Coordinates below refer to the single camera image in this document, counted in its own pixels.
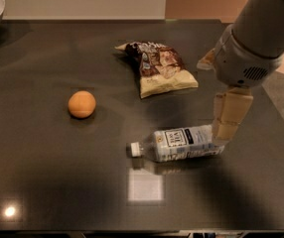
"wall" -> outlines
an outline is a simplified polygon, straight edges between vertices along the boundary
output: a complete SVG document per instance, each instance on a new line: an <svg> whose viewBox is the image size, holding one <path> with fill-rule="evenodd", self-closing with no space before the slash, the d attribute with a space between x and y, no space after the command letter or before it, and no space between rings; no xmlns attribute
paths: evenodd
<svg viewBox="0 0 284 238"><path fill-rule="evenodd" d="M164 19L166 0L6 0L4 19Z"/></svg>
<svg viewBox="0 0 284 238"><path fill-rule="evenodd" d="M166 18L233 22L247 0L167 0Z"/></svg>

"orange ball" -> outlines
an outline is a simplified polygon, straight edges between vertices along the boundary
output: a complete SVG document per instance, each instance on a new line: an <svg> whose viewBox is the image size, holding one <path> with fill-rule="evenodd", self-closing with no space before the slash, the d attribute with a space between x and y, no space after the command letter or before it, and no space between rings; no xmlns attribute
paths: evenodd
<svg viewBox="0 0 284 238"><path fill-rule="evenodd" d="M87 91L78 91L69 101L70 114L76 118L88 117L93 113L95 106L95 98Z"/></svg>

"chip bag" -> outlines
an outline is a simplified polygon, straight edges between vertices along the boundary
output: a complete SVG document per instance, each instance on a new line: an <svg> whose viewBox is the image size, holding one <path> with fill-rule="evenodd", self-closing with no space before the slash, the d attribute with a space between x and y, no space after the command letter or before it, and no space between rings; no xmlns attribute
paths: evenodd
<svg viewBox="0 0 284 238"><path fill-rule="evenodd" d="M152 42L133 42L116 49L126 52L140 63L141 98L199 86L186 70L178 53L168 46Z"/></svg>

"black label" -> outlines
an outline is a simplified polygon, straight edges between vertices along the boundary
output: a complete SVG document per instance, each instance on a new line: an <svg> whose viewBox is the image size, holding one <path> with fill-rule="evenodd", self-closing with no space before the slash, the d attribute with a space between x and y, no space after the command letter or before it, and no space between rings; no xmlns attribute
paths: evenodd
<svg viewBox="0 0 284 238"><path fill-rule="evenodd" d="M193 140L191 131L189 129L185 129L184 131L185 131L186 137L187 137L187 139L189 141L189 145L193 145L194 144L194 140Z"/></svg>

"bottle label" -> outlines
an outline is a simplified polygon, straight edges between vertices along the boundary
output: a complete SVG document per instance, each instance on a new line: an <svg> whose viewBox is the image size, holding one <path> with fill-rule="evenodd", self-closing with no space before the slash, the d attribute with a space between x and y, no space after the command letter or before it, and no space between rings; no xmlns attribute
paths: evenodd
<svg viewBox="0 0 284 238"><path fill-rule="evenodd" d="M156 131L154 133L159 162L167 162L222 152L212 143L212 126Z"/></svg>
<svg viewBox="0 0 284 238"><path fill-rule="evenodd" d="M187 144L183 130L165 131L169 147L185 146Z"/></svg>

